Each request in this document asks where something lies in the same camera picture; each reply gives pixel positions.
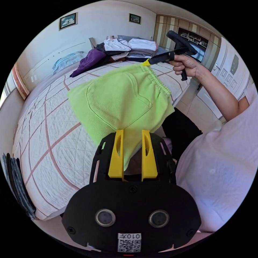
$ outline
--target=door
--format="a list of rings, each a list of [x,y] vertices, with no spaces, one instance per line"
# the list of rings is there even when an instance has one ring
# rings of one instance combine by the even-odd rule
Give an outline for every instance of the door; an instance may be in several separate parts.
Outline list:
[[[218,58],[211,72],[238,100],[250,77],[244,61],[234,47],[224,38],[221,38],[221,47]],[[212,110],[219,119],[222,114],[211,100],[208,92],[202,87],[197,96]]]

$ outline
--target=person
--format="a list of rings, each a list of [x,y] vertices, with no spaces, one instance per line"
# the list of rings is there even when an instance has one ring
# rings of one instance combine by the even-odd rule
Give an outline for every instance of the person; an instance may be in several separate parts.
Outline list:
[[[203,134],[175,108],[162,124],[177,161],[177,185],[198,206],[199,231],[213,233],[241,205],[258,168],[258,93],[253,83],[237,101],[208,69],[186,55],[175,55],[171,65],[176,75],[185,69],[187,76],[198,79],[227,121],[221,130]]]

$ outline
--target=quilted bedspread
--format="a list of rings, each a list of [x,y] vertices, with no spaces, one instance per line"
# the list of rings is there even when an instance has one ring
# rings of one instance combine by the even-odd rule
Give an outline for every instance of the quilted bedspread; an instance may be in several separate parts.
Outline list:
[[[89,183],[92,159],[97,145],[73,113],[67,91],[110,70],[133,62],[105,65],[71,78],[60,76],[32,102],[16,127],[13,155],[20,159],[21,172],[36,217],[61,214],[70,198]],[[151,66],[171,90],[174,101],[187,87],[169,64]]]

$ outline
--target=window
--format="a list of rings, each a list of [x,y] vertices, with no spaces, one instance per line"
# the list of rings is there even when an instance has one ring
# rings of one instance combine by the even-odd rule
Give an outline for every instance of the window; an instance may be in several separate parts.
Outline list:
[[[3,102],[5,101],[5,99],[7,98],[7,96],[10,94],[11,92],[10,92],[10,89],[9,89],[9,87],[8,87],[8,84],[7,84],[7,82],[5,83],[5,87],[4,87],[4,89],[3,89],[3,92],[2,92],[2,94],[1,94],[1,98],[0,98],[0,108],[1,108],[1,106],[2,106],[2,104],[3,104]]]

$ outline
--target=striped wall panel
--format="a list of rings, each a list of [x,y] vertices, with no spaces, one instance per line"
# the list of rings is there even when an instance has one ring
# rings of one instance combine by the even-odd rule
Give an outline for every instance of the striped wall panel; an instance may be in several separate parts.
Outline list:
[[[209,40],[202,64],[211,70],[215,65],[218,53],[220,51],[221,39],[206,29],[175,17],[158,15],[156,18],[154,41],[157,42],[158,46],[172,51],[174,49],[175,43],[171,39],[167,38],[166,34],[169,30],[173,30],[177,33],[179,27],[199,34]]]

